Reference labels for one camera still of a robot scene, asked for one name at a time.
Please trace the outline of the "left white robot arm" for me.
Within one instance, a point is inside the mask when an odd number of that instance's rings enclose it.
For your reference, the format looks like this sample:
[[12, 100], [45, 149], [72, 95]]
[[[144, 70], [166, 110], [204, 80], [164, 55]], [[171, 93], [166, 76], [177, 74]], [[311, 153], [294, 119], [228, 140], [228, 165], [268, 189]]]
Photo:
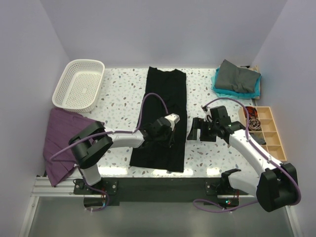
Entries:
[[152, 148], [156, 145], [170, 147], [174, 130], [180, 117], [170, 114], [135, 131], [105, 131], [100, 122], [94, 122], [69, 141], [69, 147], [85, 178], [85, 188], [92, 194], [102, 189], [97, 162], [112, 148]]

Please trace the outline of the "black t shirt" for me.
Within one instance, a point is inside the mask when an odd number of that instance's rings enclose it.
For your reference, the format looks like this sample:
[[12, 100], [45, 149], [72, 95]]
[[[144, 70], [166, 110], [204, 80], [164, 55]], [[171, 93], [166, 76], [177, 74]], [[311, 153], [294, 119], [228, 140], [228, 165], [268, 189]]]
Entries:
[[169, 114], [177, 114], [180, 121], [175, 126], [174, 144], [171, 147], [151, 143], [145, 148], [133, 149], [130, 166], [152, 169], [164, 169], [170, 172], [184, 171], [185, 143], [187, 137], [187, 76], [184, 72], [161, 71], [149, 67], [145, 94], [150, 95], [144, 102], [141, 127], [155, 122]]

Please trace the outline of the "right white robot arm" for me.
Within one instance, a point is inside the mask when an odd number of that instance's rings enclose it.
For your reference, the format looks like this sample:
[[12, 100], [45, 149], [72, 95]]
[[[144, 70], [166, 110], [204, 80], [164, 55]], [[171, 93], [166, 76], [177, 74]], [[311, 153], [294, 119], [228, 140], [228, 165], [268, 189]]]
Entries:
[[261, 207], [271, 212], [301, 200], [296, 168], [282, 163], [264, 150], [239, 121], [232, 122], [224, 106], [203, 107], [204, 118], [194, 118], [188, 140], [216, 142], [223, 139], [236, 149], [254, 168], [257, 175], [249, 178], [239, 168], [221, 174], [212, 188], [216, 194], [244, 191], [257, 198]]

